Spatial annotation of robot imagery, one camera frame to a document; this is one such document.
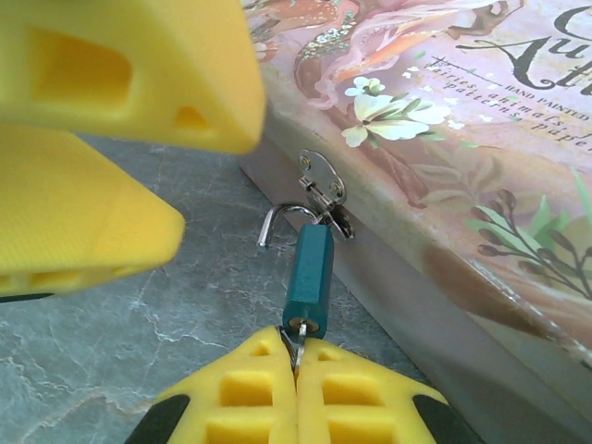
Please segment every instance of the green leaves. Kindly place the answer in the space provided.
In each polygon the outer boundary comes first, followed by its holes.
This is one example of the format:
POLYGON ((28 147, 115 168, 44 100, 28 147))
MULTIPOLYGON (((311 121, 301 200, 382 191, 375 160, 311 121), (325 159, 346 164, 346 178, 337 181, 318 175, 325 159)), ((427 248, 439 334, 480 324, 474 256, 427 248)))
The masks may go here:
POLYGON ((419 106, 417 106, 414 111, 424 111, 426 109, 429 109, 433 106, 434 104, 429 103, 429 102, 422 102, 419 106))
POLYGON ((529 248, 530 250, 537 251, 538 249, 542 248, 542 246, 532 238, 526 231, 521 228, 517 228, 518 233, 522 237, 521 239, 517 237, 512 232, 512 227, 508 223, 508 221, 491 208, 486 206, 477 206, 478 210, 482 211, 490 220, 490 222, 483 221, 483 220, 476 220, 476 219, 469 219, 465 221, 465 224, 468 228, 478 232, 480 229, 488 229, 492 231, 502 242, 502 244, 507 247, 514 249, 515 251, 528 253, 529 248))
POLYGON ((419 135, 419 137, 421 137, 422 139, 424 139, 426 141, 433 141, 433 142, 442 142, 442 141, 446 140, 445 137, 440 136, 439 134, 437 134, 434 131, 423 132, 422 134, 419 135))
POLYGON ((371 132, 368 132, 368 141, 370 142, 370 144, 372 145, 372 147, 374 149, 380 148, 380 142, 378 141, 376 136, 371 132))
POLYGON ((382 122, 384 120, 399 120, 404 118, 405 115, 401 112, 400 109, 393 109, 392 111, 388 111, 383 114, 379 114, 375 118, 372 119, 373 122, 382 122))
POLYGON ((536 236, 537 233, 551 221, 551 218, 552 213, 549 206, 549 198, 547 197, 547 194, 544 194, 540 198, 538 210, 536 210, 535 215, 530 221, 528 232, 533 236, 536 236))
MULTIPOLYGON (((589 224, 587 216, 575 218, 561 232, 559 230, 551 231, 549 236, 559 245, 559 248, 555 248, 557 257, 566 264, 575 265, 569 268, 565 267, 566 269, 561 270, 562 273, 568 278, 577 278, 575 273, 577 264, 574 264, 574 253, 576 256, 586 254, 590 240, 592 240, 592 226, 589 224)), ((592 279, 592 261, 588 260, 580 264, 579 272, 584 275, 584 278, 592 279)))
POLYGON ((409 95, 408 92, 404 92, 403 94, 399 94, 399 95, 395 95, 392 99, 390 99, 390 102, 397 102, 400 99, 404 99, 405 97, 407 97, 409 95))
POLYGON ((462 141, 461 142, 461 146, 464 147, 464 148, 473 149, 473 148, 478 148, 479 147, 479 144, 478 143, 474 143, 474 142, 462 141))
POLYGON ((584 185, 584 181, 574 168, 572 168, 572 173, 575 177, 575 186, 577 188, 578 194, 580 195, 580 200, 582 201, 582 206, 584 207, 584 211, 586 212, 586 217, 588 219, 590 227, 592 227, 592 202, 590 202, 588 190, 586 189, 586 185, 584 185))
POLYGON ((401 111, 402 114, 411 113, 414 109, 422 103, 422 99, 412 100, 407 106, 401 111))
POLYGON ((540 228, 536 233, 532 233, 532 236, 540 243, 543 247, 548 248, 552 251, 555 250, 555 242, 549 235, 552 230, 563 232, 570 223, 570 217, 567 212, 562 211, 558 216, 553 217, 547 224, 540 228))

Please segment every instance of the marble countertop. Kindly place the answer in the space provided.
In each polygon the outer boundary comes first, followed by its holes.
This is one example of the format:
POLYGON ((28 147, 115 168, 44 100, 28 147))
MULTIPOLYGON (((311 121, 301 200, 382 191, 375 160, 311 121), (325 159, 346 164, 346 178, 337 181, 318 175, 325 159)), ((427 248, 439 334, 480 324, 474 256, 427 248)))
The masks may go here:
MULTIPOLYGON (((280 322, 295 233, 235 157, 87 138, 187 220, 178 255, 61 299, 0 305, 0 442, 123 443, 156 394, 280 322)), ((425 381, 335 278, 327 340, 425 381)))

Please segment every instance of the floral illustration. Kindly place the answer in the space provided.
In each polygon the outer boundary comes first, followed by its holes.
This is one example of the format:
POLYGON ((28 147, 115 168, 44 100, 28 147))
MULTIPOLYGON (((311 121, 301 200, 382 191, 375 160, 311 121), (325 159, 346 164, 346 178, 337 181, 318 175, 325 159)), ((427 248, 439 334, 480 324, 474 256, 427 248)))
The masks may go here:
POLYGON ((353 110, 359 125, 345 129, 341 134, 350 147, 357 147, 374 135, 389 141, 409 140, 428 131, 430 124, 444 121, 450 113, 446 106, 415 99, 411 102, 390 95, 356 95, 353 110))
POLYGON ((472 210, 475 219, 467 225, 487 242, 478 246, 486 257, 513 257, 525 273, 552 287, 592 300, 592 201, 580 176, 575 181, 585 214, 570 218, 566 212, 553 214, 547 196, 528 227, 514 218, 517 199, 507 190, 499 200, 472 210))
POLYGON ((385 85, 380 83, 379 79, 367 79, 366 77, 356 77, 353 80, 355 88, 348 88, 345 90, 345 95, 355 97, 360 94, 378 95, 384 91, 385 85))
POLYGON ((258 42, 254 43, 253 47, 257 54, 257 60, 259 60, 260 63, 268 62, 274 58, 278 51, 278 45, 274 42, 258 42))

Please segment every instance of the metal latch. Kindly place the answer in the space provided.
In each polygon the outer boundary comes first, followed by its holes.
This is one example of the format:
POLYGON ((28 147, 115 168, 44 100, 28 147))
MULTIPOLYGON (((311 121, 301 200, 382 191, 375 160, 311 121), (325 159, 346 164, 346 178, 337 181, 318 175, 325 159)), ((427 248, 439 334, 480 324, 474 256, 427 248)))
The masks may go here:
POLYGON ((335 168, 324 156, 309 150, 300 152, 298 164, 303 173, 299 183, 307 191, 308 203, 320 215, 321 223, 331 227, 340 241, 353 240, 352 224, 340 207, 347 197, 345 183, 335 168))
POLYGON ((341 211, 345 202, 345 183, 337 171, 321 154, 303 150, 299 156, 302 176, 301 186, 307 191, 308 204, 285 202, 274 206, 267 212, 257 246, 265 250, 269 246, 276 221, 287 213, 297 213, 308 217, 315 225, 326 225, 333 236, 340 241, 352 241, 354 232, 348 217, 341 211))

